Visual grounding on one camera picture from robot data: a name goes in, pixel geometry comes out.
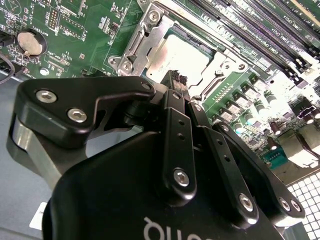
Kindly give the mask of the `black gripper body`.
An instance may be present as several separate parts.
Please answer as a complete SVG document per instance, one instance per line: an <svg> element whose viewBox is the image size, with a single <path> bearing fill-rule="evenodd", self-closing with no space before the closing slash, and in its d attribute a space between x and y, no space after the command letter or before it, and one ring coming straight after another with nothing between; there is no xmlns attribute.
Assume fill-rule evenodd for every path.
<svg viewBox="0 0 320 240"><path fill-rule="evenodd" d="M42 218L45 240L280 240L268 218L239 229L230 221L214 160L196 151L197 192L168 205L156 192L161 154L157 133L137 134L70 168Z"/></svg>

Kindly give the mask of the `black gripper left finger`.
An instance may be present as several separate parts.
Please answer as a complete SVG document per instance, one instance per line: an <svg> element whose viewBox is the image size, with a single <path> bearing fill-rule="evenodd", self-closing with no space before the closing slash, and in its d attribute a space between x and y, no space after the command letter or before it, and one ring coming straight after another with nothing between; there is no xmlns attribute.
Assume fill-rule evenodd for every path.
<svg viewBox="0 0 320 240"><path fill-rule="evenodd" d="M89 139L142 127L113 148L113 160L155 162L157 192L180 207L197 192L186 81L176 71L159 83L140 76L29 79L17 89L11 139L22 126L60 150L81 151Z"/></svg>

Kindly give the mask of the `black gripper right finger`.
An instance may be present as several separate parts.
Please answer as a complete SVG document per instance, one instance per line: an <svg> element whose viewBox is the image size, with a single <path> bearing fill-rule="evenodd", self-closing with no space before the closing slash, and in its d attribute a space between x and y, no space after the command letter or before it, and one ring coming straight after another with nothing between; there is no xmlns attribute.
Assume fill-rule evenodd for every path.
<svg viewBox="0 0 320 240"><path fill-rule="evenodd" d="M195 135L217 175L229 221L251 227L263 213L276 227L300 223L305 210L298 199L225 123L209 123L203 108L191 101L187 77L179 77L179 82Z"/></svg>

